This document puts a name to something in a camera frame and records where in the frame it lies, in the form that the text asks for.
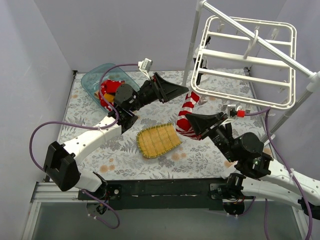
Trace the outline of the mustard yellow sock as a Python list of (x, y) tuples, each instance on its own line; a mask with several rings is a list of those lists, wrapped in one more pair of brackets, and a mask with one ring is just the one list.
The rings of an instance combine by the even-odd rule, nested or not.
[(108, 93), (105, 93), (103, 95), (103, 97), (108, 101), (108, 102), (114, 102), (114, 99), (115, 99), (115, 96), (112, 95), (112, 94), (108, 94)]

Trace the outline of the red sock with white pattern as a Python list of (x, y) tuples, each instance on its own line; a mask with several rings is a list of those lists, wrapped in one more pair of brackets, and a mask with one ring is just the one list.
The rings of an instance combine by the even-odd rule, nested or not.
[(100, 105), (105, 108), (108, 111), (111, 111), (112, 108), (106, 103), (106, 101), (103, 99), (101, 93), (99, 92), (99, 100), (100, 100)]

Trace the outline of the beige striped sock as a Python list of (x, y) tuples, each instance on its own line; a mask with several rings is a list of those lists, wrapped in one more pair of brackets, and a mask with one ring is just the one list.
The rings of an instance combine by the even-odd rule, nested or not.
[(99, 99), (99, 98), (100, 98), (99, 91), (96, 91), (96, 92), (94, 93), (94, 97), (95, 97), (96, 99)]

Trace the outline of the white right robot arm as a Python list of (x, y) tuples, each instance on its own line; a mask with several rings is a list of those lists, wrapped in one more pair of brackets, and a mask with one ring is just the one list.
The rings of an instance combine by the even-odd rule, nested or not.
[(270, 198), (286, 203), (311, 216), (320, 218), (320, 182), (292, 170), (263, 151), (264, 144), (252, 132), (233, 137), (227, 114), (189, 113), (186, 116), (195, 134), (206, 137), (230, 163), (236, 172), (227, 176), (227, 195), (237, 199), (241, 195)]

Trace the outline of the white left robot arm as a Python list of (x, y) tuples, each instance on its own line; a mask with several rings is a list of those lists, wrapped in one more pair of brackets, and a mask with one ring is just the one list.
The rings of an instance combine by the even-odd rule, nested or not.
[(188, 91), (187, 87), (166, 81), (158, 73), (146, 80), (138, 91), (127, 83), (121, 84), (115, 91), (115, 109), (96, 126), (62, 144), (55, 141), (48, 146), (45, 173), (63, 192), (71, 188), (84, 189), (95, 200), (103, 199), (107, 182), (98, 173), (79, 170), (78, 165), (101, 145), (129, 130), (138, 119), (135, 111), (154, 101), (169, 102)]

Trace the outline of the white clip sock hanger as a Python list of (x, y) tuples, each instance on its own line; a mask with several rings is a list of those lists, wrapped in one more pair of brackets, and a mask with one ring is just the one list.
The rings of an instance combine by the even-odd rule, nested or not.
[[(195, 57), (195, 63), (192, 71), (192, 76), (190, 80), (191, 89), (200, 95), (205, 95), (209, 97), (220, 98), (228, 101), (240, 102), (243, 104), (255, 105), (260, 107), (270, 107), (276, 110), (288, 110), (291, 109), (296, 103), (296, 69), (294, 67), (289, 66), (284, 60), (280, 57), (276, 57), (275, 59), (265, 58), (265, 57), (257, 57), (252, 56), (251, 51), (255, 48), (255, 46), (262, 46), (259, 29), (261, 27), (270, 27), (276, 30), (286, 29), (289, 33), (288, 41), (280, 41), (274, 39), (267, 39), (266, 43), (269, 44), (271, 48), (278, 47), (286, 47), (288, 48), (287, 57), (290, 59), (295, 58), (296, 53), (296, 29), (288, 24), (283, 22), (276, 21), (267, 21), (267, 20), (258, 20), (258, 19), (250, 19), (250, 18), (239, 18), (233, 17), (237, 24), (240, 24), (241, 27), (244, 27), (245, 24), (251, 24), (254, 27), (253, 38), (249, 38), (244, 33), (222, 33), (221, 29), (225, 24), (225, 21), (220, 19), (218, 16), (212, 15), (210, 16), (206, 22), (202, 32), (201, 41), (199, 43), (199, 47), (197, 50), (197, 55)], [(209, 49), (205, 46), (208, 38), (218, 39), (220, 42), (224, 41), (236, 41), (240, 43), (240, 49), (237, 53), (228, 52), (226, 50), (214, 50)], [(211, 68), (201, 67), (201, 62), (203, 62), (204, 58), (214, 58), (220, 61), (229, 61), (233, 63), (239, 63), (248, 66), (263, 66), (268, 67), (271, 70), (286, 70), (287, 71), (287, 79), (286, 80), (272, 80), (268, 78), (259, 78), (253, 76), (244, 76), (235, 73), (227, 73), (224, 71), (214, 70)], [(210, 90), (209, 88), (201, 87), (197, 83), (197, 78), (199, 74), (204, 74), (208, 76), (221, 77), (224, 79), (230, 79), (233, 81), (242, 81), (253, 84), (266, 85), (268, 87), (280, 88), (286, 91), (286, 98), (283, 103), (272, 101), (266, 101), (256, 98), (244, 97), (237, 94), (225, 93), (218, 90)]]

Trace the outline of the black white striped sock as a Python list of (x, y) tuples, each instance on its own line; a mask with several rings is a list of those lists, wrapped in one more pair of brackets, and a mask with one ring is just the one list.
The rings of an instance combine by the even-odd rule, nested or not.
[[(204, 48), (206, 49), (208, 47), (208, 45), (210, 44), (211, 41), (211, 37), (208, 36), (204, 45)], [(207, 63), (208, 63), (208, 58), (206, 56), (203, 57), (203, 59), (200, 62), (200, 67), (203, 69), (207, 69)], [(199, 86), (201, 83), (201, 79), (202, 79), (202, 75), (203, 73), (199, 73), (197, 76), (197, 80), (196, 80), (196, 85)]]

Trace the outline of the woven bamboo tray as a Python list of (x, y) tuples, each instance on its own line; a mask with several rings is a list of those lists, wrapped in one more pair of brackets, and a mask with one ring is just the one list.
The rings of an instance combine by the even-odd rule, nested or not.
[(147, 159), (155, 159), (179, 146), (182, 141), (172, 123), (141, 130), (136, 136), (139, 151)]

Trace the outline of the white drying rack stand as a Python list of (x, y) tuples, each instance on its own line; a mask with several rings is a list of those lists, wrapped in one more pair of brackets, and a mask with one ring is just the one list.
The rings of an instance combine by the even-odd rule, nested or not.
[[(199, 22), (201, 18), (202, 9), (206, 9), (213, 15), (206, 21), (203, 29), (202, 39), (199, 45), (197, 55), (194, 56), (194, 46), (198, 32)], [(227, 23), (243, 35), (224, 34), (219, 32), (211, 32), (209, 27), (212, 20), (220, 19)], [(259, 31), (251, 31), (243, 23), (252, 23), (258, 25), (270, 25), (285, 27), (290, 30), (290, 41), (265, 40), (259, 36)], [(248, 46), (244, 54), (233, 54), (223, 51), (205, 49), (205, 43), (208, 37), (221, 37), (227, 39), (235, 39), (247, 41)], [(316, 91), (320, 88), (320, 74), (313, 72), (307, 67), (296, 61), (296, 28), (285, 22), (266, 21), (250, 18), (231, 17), (209, 4), (206, 0), (199, 0), (196, 4), (195, 18), (192, 28), (192, 34), (186, 59), (184, 75), (182, 84), (186, 85), (190, 65), (192, 59), (195, 59), (195, 64), (191, 76), (191, 89), (197, 94), (218, 99), (227, 100), (229, 102), (242, 103), (247, 105), (255, 105), (259, 107), (270, 107), (275, 110), (284, 110), (285, 113), (278, 119), (270, 133), (274, 134), (285, 122), (295, 113), (298, 108)], [(277, 82), (264, 78), (256, 78), (250, 76), (241, 76), (237, 74), (229, 74), (222, 71), (205, 69), (201, 67), (201, 60), (203, 57), (209, 56), (230, 61), (238, 61), (244, 63), (251, 63), (253, 65), (261, 65), (268, 67), (286, 68), (289, 70), (287, 82)], [(225, 77), (228, 79), (245, 81), (250, 83), (266, 84), (274, 87), (286, 88), (288, 90), (287, 102), (280, 104), (271, 101), (265, 101), (255, 98), (248, 98), (234, 94), (227, 94), (218, 91), (206, 90), (197, 86), (197, 77), (199, 74), (207, 74), (210, 76)]]

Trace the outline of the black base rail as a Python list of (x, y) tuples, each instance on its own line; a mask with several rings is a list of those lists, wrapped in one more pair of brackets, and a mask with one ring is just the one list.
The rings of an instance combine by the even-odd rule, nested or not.
[(223, 178), (110, 180), (100, 200), (114, 210), (209, 209), (222, 211), (223, 203), (242, 203), (239, 184), (229, 186)]

